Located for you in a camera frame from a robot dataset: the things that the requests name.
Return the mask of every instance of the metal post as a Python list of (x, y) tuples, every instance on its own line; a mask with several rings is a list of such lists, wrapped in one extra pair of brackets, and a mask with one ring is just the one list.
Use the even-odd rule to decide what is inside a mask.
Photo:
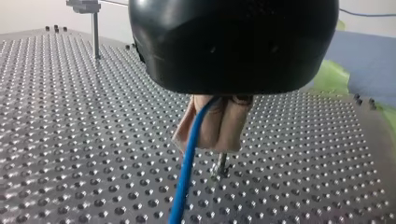
[(227, 153), (220, 153), (219, 161), (218, 161), (218, 172), (221, 174), (224, 173), (224, 167), (225, 167), (226, 160), (227, 160)]
[(92, 50), (94, 59), (100, 59), (99, 55), (99, 31), (98, 13), (92, 13)]
[(221, 176), (227, 175), (227, 170), (225, 169), (226, 160), (227, 160), (227, 153), (220, 153), (218, 163), (213, 166), (213, 170), (212, 170), (213, 179), (219, 180)]

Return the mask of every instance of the blue cable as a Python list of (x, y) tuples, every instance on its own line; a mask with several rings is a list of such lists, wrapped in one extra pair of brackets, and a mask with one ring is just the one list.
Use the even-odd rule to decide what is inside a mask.
[(363, 13), (356, 13), (356, 12), (351, 12), (348, 10), (345, 10), (343, 8), (340, 8), (340, 11), (345, 12), (349, 15), (352, 16), (361, 16), (361, 17), (396, 17), (396, 13), (390, 13), (390, 14), (363, 14)]
[(169, 224), (179, 224), (183, 218), (184, 204), (186, 203), (186, 195), (189, 192), (190, 177), (192, 163), (194, 161), (195, 147), (197, 145), (199, 132), (201, 129), (202, 120), (207, 110), (212, 106), (219, 97), (213, 97), (196, 115), (192, 124), (189, 142), (187, 143), (187, 150), (184, 154), (184, 161), (178, 179), (174, 203), (169, 217)]

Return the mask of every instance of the black robot head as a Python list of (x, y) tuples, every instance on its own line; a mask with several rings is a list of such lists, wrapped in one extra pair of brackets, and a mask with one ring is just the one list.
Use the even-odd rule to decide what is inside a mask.
[(139, 56), (164, 88), (278, 93), (317, 73), (338, 0), (130, 0), (129, 14)]

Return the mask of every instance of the metal table surface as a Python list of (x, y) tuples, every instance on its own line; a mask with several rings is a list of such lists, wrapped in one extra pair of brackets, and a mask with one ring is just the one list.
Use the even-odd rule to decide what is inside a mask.
[[(0, 35), (0, 223), (166, 223), (180, 170), (171, 136), (188, 96), (134, 50), (88, 35)], [(366, 101), (258, 96), (229, 155), (198, 150), (185, 223), (395, 223), (395, 156)]]

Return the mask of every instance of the white wall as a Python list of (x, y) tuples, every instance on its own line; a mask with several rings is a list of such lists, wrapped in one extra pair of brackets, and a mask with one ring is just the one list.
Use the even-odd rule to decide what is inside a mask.
[[(340, 8), (364, 14), (396, 14), (396, 0), (340, 0)], [(396, 37), (396, 17), (357, 17), (341, 12), (350, 32)]]
[[(127, 3), (127, 0), (113, 0)], [(128, 7), (101, 2), (99, 35), (132, 43)], [(67, 26), (90, 33), (91, 15), (77, 14), (66, 6), (66, 0), (0, 0), (0, 34), (33, 29), (46, 25)]]
[[(127, 0), (111, 0), (127, 3)], [(43, 29), (46, 25), (67, 26), (90, 33), (90, 15), (73, 12), (65, 0), (0, 0), (0, 34)], [(128, 7), (101, 2), (99, 35), (132, 43)], [(340, 7), (367, 14), (396, 13), (396, 0), (340, 0)], [(340, 12), (346, 30), (371, 35), (396, 37), (396, 17), (364, 18)]]

